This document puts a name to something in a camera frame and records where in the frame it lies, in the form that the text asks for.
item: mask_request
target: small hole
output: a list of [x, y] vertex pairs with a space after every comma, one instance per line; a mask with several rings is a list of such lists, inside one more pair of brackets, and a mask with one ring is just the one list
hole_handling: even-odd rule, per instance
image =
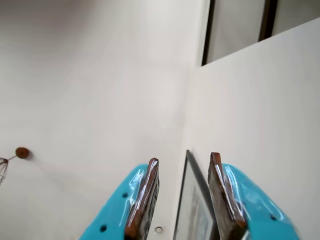
[[276, 218], [275, 215], [273, 215], [273, 214], [270, 214], [270, 218], [271, 218], [273, 221], [276, 221], [276, 220], [277, 220], [277, 218]]
[[100, 232], [101, 233], [103, 233], [103, 232], [105, 232], [107, 230], [107, 225], [102, 225], [101, 227], [100, 227]]

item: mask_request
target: light fixture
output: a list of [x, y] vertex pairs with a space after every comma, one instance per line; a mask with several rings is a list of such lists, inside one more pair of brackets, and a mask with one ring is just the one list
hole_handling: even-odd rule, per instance
[[0, 157], [0, 185], [7, 176], [8, 165], [11, 159], [18, 157], [20, 159], [26, 159], [29, 156], [29, 150], [25, 147], [18, 147], [15, 150], [15, 155], [10, 158]]

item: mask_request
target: brown wood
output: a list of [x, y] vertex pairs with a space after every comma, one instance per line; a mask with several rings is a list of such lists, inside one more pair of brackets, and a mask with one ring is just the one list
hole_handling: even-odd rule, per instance
[[159, 161], [149, 161], [146, 177], [143, 180], [135, 204], [125, 226], [126, 240], [146, 240], [159, 192]]
[[210, 156], [208, 183], [221, 240], [242, 239], [247, 223], [237, 205], [229, 179], [224, 175], [217, 152], [212, 152]]
[[29, 156], [29, 150], [25, 147], [18, 147], [15, 150], [15, 155], [20, 159], [26, 159]]

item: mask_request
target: picture frame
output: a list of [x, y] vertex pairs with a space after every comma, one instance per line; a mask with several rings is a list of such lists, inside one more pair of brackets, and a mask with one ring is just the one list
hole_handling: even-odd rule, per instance
[[187, 150], [173, 240], [220, 240], [210, 190]]

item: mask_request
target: white partition wall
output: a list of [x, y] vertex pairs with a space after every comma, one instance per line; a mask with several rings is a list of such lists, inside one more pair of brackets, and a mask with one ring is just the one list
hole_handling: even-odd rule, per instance
[[[0, 1], [1, 240], [76, 240], [137, 165], [160, 159], [150, 240], [173, 236], [199, 0]], [[163, 227], [155, 235], [154, 227]]]
[[317, 238], [320, 220], [319, 43], [320, 18], [198, 68], [182, 146], [205, 176], [210, 153], [220, 152], [306, 240]]

